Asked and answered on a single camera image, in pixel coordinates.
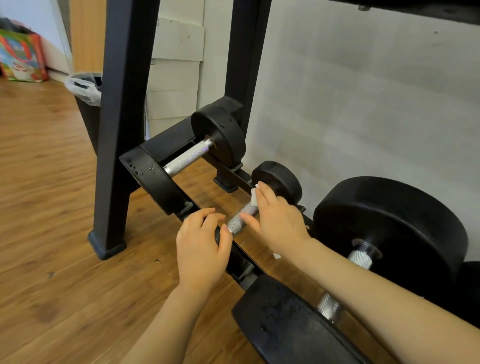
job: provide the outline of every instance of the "hand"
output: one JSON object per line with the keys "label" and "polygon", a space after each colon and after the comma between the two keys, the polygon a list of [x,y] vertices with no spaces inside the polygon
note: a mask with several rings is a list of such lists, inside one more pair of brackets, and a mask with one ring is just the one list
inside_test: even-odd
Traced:
{"label": "hand", "polygon": [[257,195],[260,221],[245,213],[240,218],[250,226],[268,247],[280,255],[288,255],[292,249],[310,239],[301,212],[283,197],[275,196],[273,190],[258,182]]}
{"label": "hand", "polygon": [[183,221],[177,234],[180,286],[206,296],[227,268],[233,241],[223,224],[219,245],[215,242],[215,229],[225,215],[214,212],[214,208],[194,212]]}

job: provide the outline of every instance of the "wooden floor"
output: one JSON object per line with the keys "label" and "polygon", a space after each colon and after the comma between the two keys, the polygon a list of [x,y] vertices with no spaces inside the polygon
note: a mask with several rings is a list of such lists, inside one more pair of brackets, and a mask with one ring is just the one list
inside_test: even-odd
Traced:
{"label": "wooden floor", "polygon": [[[0,160],[0,362],[118,363],[178,283],[180,222],[139,189],[131,197],[127,249],[97,259],[86,240],[96,157],[61,83],[0,80]],[[224,193],[214,175],[199,160],[175,180],[200,206],[232,216],[248,195]],[[275,260],[248,228],[235,240],[269,274],[311,304],[319,301],[322,289],[285,259]],[[241,295],[225,274],[185,363],[262,362],[230,314]],[[351,317],[340,326],[375,363],[395,363]]]}

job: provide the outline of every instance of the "gift bag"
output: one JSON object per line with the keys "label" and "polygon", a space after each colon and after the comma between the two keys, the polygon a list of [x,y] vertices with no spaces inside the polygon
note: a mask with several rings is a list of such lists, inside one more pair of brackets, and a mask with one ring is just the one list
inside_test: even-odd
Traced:
{"label": "gift bag", "polygon": [[8,19],[1,19],[0,68],[9,80],[47,80],[40,36]]}

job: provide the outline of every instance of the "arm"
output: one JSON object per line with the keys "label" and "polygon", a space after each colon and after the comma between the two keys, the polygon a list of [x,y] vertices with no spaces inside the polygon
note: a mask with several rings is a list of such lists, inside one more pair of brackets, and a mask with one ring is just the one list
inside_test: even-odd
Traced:
{"label": "arm", "polygon": [[341,302],[399,361],[478,360],[480,330],[310,238],[301,213],[266,184],[259,186],[260,222],[245,214],[242,219]]}
{"label": "arm", "polygon": [[214,211],[205,208],[183,222],[177,235],[180,283],[122,364],[183,362],[195,322],[230,256],[233,237],[225,224],[220,244],[215,242],[215,229],[225,216]]}

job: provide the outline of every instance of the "forearm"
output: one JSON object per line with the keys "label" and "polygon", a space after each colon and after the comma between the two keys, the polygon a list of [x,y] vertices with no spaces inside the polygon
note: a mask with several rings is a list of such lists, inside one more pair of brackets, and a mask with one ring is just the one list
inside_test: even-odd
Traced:
{"label": "forearm", "polygon": [[195,322],[208,294],[175,288],[122,364],[182,363]]}
{"label": "forearm", "polygon": [[404,363],[472,363],[480,330],[311,239],[288,254]]}

